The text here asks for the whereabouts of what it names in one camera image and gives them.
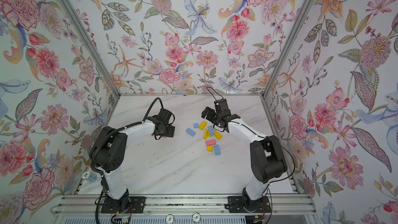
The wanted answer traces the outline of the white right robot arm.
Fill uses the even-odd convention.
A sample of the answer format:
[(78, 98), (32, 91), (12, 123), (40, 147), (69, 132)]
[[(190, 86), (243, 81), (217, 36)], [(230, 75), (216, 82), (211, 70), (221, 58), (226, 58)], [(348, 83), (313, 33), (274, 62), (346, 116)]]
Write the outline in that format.
[(239, 115), (231, 114), (226, 99), (214, 101), (214, 106), (214, 109), (206, 107), (202, 111), (202, 118), (249, 143), (250, 165), (254, 175), (240, 197), (228, 198), (229, 211), (231, 213), (265, 211), (268, 203), (265, 193), (270, 184), (289, 178), (282, 177), (288, 170), (284, 148), (276, 136), (265, 136), (246, 124)]

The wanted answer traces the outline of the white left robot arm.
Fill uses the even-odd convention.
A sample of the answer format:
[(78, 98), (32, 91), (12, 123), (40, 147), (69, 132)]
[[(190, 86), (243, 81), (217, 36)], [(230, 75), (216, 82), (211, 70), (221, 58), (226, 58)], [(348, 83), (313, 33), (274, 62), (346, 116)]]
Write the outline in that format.
[(124, 184), (121, 165), (124, 161), (128, 140), (140, 139), (144, 136), (172, 138), (175, 127), (175, 116), (172, 112), (161, 108), (157, 115), (145, 117), (144, 120), (124, 127), (105, 127), (97, 137), (90, 153), (90, 168), (101, 177), (103, 194), (113, 208), (127, 209), (130, 204), (129, 191)]

